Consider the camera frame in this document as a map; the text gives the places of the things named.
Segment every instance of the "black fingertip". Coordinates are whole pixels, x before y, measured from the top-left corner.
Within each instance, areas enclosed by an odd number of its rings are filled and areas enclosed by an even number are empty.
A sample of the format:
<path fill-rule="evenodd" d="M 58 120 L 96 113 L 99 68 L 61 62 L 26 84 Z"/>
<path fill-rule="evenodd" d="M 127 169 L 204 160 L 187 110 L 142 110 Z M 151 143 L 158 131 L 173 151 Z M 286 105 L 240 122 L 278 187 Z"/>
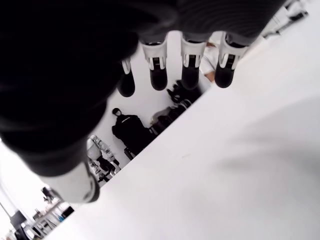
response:
<path fill-rule="evenodd" d="M 215 83 L 218 87 L 225 89 L 229 87 L 234 78 L 235 70 L 230 68 L 221 68 L 219 63 L 217 64 L 215 71 Z"/>
<path fill-rule="evenodd" d="M 198 67 L 182 67 L 182 86 L 187 90 L 193 90 L 198 86 L 199 68 Z"/>
<path fill-rule="evenodd" d="M 155 90 L 164 90 L 168 84 L 167 69 L 150 70 L 150 79 L 151 85 Z"/>
<path fill-rule="evenodd" d="M 136 85 L 132 71 L 129 74 L 121 76 L 117 88 L 119 93 L 126 98 L 131 97 L 135 93 Z"/>

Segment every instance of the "white surface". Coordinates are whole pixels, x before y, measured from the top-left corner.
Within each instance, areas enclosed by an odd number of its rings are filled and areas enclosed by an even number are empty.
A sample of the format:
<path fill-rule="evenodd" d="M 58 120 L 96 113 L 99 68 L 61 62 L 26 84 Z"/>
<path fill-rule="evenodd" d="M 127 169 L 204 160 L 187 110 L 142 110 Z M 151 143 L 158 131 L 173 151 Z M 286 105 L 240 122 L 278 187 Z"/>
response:
<path fill-rule="evenodd" d="M 208 91 L 46 239 L 318 240 L 319 10 L 241 62 L 231 87 Z"/>

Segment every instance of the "desk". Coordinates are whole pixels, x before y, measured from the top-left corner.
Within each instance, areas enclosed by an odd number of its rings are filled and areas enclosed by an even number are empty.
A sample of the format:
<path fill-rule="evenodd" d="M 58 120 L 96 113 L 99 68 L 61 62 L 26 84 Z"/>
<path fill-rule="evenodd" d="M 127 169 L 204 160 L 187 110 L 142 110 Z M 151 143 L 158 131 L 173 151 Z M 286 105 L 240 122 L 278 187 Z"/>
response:
<path fill-rule="evenodd" d="M 46 239 L 318 240 L 319 11 L 243 61 L 231 87 L 212 87 Z"/>

